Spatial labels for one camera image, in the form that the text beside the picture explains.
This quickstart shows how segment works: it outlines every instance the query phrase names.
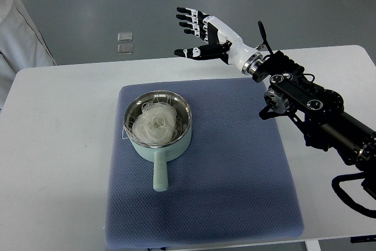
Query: blue cushion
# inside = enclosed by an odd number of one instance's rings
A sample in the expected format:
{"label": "blue cushion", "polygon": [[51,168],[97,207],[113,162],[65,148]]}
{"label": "blue cushion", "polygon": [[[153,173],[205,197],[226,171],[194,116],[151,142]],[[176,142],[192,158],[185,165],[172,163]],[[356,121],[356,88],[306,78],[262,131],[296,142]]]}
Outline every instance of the blue cushion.
{"label": "blue cushion", "polygon": [[[153,163],[122,139],[122,129],[128,105],[161,89],[178,93],[190,105],[192,141],[182,156],[167,163],[168,190],[155,192]],[[301,235],[303,220],[276,122],[259,118],[265,90],[250,78],[123,87],[115,121],[106,247]]]}

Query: robot finger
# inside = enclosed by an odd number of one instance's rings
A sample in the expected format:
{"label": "robot finger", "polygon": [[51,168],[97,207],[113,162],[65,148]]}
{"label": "robot finger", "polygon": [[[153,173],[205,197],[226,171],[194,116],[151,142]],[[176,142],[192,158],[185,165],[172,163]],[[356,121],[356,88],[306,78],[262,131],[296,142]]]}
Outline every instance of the robot finger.
{"label": "robot finger", "polygon": [[189,49],[177,49],[174,54],[180,57],[194,60],[209,60],[216,58],[225,58],[228,46],[221,44],[203,45]]}
{"label": "robot finger", "polygon": [[201,38],[203,41],[207,43],[207,41],[205,40],[207,39],[207,33],[202,29],[198,31],[195,31],[193,29],[185,29],[184,33],[188,35],[195,35],[196,37]]}

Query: person's white coat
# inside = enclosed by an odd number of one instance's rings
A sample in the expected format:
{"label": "person's white coat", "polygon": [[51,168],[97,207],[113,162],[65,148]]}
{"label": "person's white coat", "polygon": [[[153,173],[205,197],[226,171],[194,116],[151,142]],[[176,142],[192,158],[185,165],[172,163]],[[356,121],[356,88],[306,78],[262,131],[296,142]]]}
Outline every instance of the person's white coat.
{"label": "person's white coat", "polygon": [[18,71],[56,65],[20,0],[0,0],[0,113]]}

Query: robotic hand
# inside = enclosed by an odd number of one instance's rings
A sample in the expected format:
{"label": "robotic hand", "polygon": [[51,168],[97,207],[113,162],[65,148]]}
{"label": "robotic hand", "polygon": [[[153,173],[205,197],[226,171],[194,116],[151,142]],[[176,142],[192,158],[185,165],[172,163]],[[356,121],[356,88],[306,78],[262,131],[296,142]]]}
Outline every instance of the robotic hand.
{"label": "robotic hand", "polygon": [[[376,200],[376,131],[344,112],[344,101],[338,93],[315,84],[314,75],[304,73],[304,67],[281,51],[273,53],[266,40],[263,24],[259,21],[263,43],[248,47],[226,24],[216,17],[190,8],[178,8],[176,15],[184,32],[200,37],[208,45],[175,50],[175,55],[195,60],[220,58],[236,65],[245,75],[261,82],[270,76],[270,86],[264,94],[266,107],[260,111],[262,119],[288,116],[302,132],[306,146],[328,151],[337,150],[346,165],[355,165],[361,172],[337,176],[332,187],[338,197],[359,213],[376,218],[376,210],[355,203],[340,187],[341,182],[363,179],[363,189]],[[264,58],[258,52],[267,47]],[[302,121],[296,112],[304,113]]]}
{"label": "robotic hand", "polygon": [[223,62],[235,65],[243,74],[248,75],[248,69],[262,59],[257,48],[251,48],[243,43],[238,34],[230,29],[225,23],[214,16],[191,8],[177,8],[177,11],[186,15],[178,14],[176,17],[179,25],[188,28],[186,34],[201,38],[208,45],[202,45],[190,49],[177,49],[177,56],[194,60],[209,60],[220,58]]}

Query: white table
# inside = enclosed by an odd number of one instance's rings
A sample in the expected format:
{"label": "white table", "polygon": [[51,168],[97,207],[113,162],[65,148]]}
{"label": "white table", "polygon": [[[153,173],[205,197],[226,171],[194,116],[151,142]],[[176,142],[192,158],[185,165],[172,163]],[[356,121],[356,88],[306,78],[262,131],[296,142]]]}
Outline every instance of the white table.
{"label": "white table", "polygon": [[[313,73],[317,84],[339,92],[346,112],[376,129],[376,68],[364,49],[284,52]],[[0,250],[105,250],[103,225],[120,89],[238,77],[243,75],[220,60],[184,58],[22,70],[0,115]],[[178,249],[376,234],[376,220],[348,208],[331,188],[333,177],[356,168],[345,166],[334,149],[305,147],[303,135],[288,118],[279,117],[277,123],[303,215],[303,234]],[[376,208],[360,183],[345,187],[356,201]]]}

